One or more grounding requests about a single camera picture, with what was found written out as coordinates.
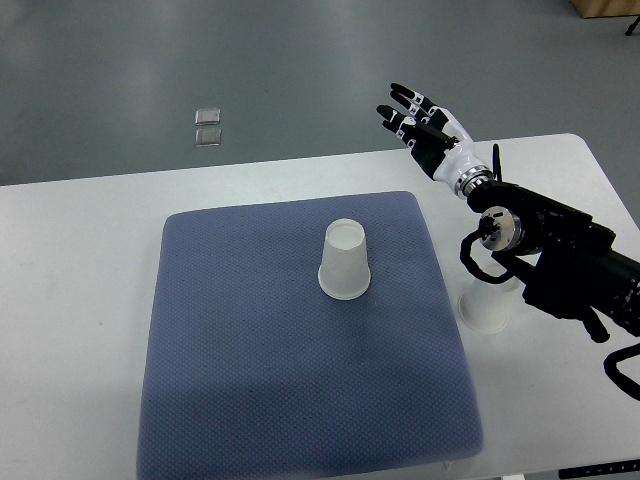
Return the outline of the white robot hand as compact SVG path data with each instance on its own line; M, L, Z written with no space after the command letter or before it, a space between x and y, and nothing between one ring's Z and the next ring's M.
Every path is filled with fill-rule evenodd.
M411 156L430 179L448 185L454 194L469 194L480 183L494 179L476 156L470 135L448 110L401 84L391 83L390 89L391 98L411 116L388 105L378 105L376 112L384 128L400 140L409 140Z

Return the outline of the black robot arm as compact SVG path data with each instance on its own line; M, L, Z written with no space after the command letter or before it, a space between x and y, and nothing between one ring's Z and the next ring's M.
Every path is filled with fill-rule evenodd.
M527 304L582 322L597 343L609 337L600 315L639 334L639 264L613 250L612 230L589 214L503 181L500 154L494 152L487 166L464 127L426 96L397 83L390 96L403 109L378 106L384 127L430 179L448 185L481 216L460 247L471 275L489 284L517 278Z

